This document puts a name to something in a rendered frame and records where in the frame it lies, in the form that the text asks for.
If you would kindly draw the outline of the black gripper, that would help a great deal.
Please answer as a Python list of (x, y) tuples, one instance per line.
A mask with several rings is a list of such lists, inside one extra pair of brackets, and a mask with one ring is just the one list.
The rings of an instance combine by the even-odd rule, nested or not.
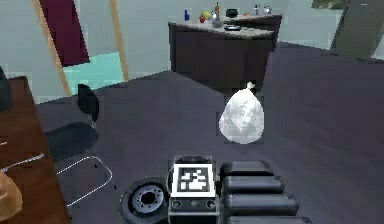
[(147, 177), (131, 184), (120, 197), (122, 224), (168, 224), (169, 195), (165, 179)]

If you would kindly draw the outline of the brown wooden table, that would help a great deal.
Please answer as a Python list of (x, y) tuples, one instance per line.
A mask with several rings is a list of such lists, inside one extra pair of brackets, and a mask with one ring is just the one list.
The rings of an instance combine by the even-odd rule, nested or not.
[(0, 169), (22, 193), (22, 210), (0, 224), (71, 224), (25, 77), (9, 80), (12, 108), (0, 112)]

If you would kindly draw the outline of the white tied garbage bag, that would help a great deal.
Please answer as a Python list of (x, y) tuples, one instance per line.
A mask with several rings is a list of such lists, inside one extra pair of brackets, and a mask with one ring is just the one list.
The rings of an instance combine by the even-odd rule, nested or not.
[(230, 142), (250, 144), (258, 141), (264, 132), (265, 115), (260, 100), (252, 89), (255, 85), (248, 82), (227, 102), (219, 119), (219, 130)]

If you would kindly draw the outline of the tan round bread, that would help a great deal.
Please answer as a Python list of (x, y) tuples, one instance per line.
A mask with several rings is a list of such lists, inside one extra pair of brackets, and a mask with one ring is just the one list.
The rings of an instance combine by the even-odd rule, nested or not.
[(8, 220), (22, 210), (22, 193), (17, 184), (0, 171), (0, 222)]

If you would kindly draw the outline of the dark brown kitchen counter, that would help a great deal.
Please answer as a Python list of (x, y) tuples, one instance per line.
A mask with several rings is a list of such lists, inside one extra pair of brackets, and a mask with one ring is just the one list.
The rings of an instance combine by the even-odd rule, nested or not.
[(239, 31), (211, 23), (170, 22), (171, 70), (225, 95), (243, 89), (262, 90), (269, 55), (276, 48), (280, 14), (228, 18)]

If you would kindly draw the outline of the black object on table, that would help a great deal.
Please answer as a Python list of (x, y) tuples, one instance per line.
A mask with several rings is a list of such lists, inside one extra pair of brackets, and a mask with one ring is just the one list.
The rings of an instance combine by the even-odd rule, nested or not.
[(12, 96), (9, 80), (0, 66), (0, 112), (8, 111), (12, 107)]

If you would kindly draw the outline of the dark grey fridge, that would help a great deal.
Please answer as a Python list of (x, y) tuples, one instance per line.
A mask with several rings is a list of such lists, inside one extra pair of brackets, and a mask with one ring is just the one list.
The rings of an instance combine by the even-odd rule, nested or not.
[(331, 44), (336, 55), (367, 60), (384, 35), (384, 0), (348, 0)]

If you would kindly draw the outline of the black chair with metal frame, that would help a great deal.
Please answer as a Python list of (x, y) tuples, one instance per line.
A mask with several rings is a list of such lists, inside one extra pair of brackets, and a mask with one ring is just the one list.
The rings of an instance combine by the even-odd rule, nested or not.
[(100, 102), (86, 84), (77, 86), (77, 106), (87, 114), (88, 122), (72, 122), (45, 133), (50, 157), (54, 163), (64, 161), (90, 149), (98, 140), (96, 122)]

